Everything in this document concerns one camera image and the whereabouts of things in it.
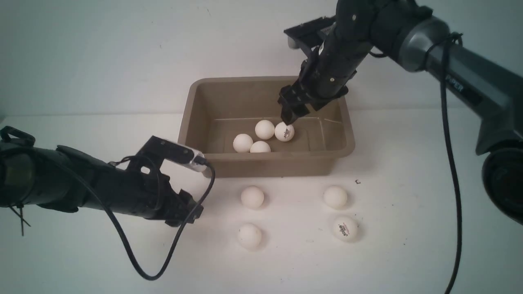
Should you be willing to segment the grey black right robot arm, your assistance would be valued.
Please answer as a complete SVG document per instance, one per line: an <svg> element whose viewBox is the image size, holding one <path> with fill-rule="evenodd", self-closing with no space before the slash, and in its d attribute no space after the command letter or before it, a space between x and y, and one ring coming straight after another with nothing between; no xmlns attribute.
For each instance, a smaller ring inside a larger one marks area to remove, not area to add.
<svg viewBox="0 0 523 294"><path fill-rule="evenodd" d="M407 72L426 71L480 117L478 156L491 202L522 223L522 77L463 47L461 36L414 0L339 0L334 17L286 29L289 47L306 54L278 104L286 125L347 94L361 61L381 51Z"/></svg>

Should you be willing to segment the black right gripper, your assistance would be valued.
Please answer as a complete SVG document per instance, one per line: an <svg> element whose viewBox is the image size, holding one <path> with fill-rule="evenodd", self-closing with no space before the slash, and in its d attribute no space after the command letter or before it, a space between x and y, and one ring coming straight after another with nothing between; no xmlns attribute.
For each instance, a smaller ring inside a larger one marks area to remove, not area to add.
<svg viewBox="0 0 523 294"><path fill-rule="evenodd" d="M347 82L358 67L358 41L347 40L335 24L323 44L302 62L299 76L279 92L281 119L291 125L300 117L318 111L347 92Z"/></svg>

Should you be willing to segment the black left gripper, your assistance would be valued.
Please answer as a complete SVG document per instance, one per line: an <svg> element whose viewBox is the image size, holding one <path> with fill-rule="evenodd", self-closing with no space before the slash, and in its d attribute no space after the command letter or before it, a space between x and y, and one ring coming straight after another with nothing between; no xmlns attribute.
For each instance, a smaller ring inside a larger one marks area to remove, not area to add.
<svg viewBox="0 0 523 294"><path fill-rule="evenodd" d="M110 162L118 172L118 183L107 196L107 207L114 213L139 216L146 220L163 221L179 227L184 221L193 224L203 212L189 192L176 192L170 177L151 161L129 161L121 170L122 161Z"/></svg>

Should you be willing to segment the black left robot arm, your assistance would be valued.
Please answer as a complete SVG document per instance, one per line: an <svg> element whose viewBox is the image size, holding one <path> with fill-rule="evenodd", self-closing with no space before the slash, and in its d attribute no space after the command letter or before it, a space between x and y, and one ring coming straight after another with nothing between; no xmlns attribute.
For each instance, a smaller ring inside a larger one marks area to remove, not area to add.
<svg viewBox="0 0 523 294"><path fill-rule="evenodd" d="M159 169L170 161L197 172L207 169L203 154L185 145L151 136L119 169L77 149L35 147L35 138L10 126L1 130L1 206L38 205L58 212L80 208L160 220L181 225L195 208L194 222L202 213L190 193L175 192L170 177Z"/></svg>

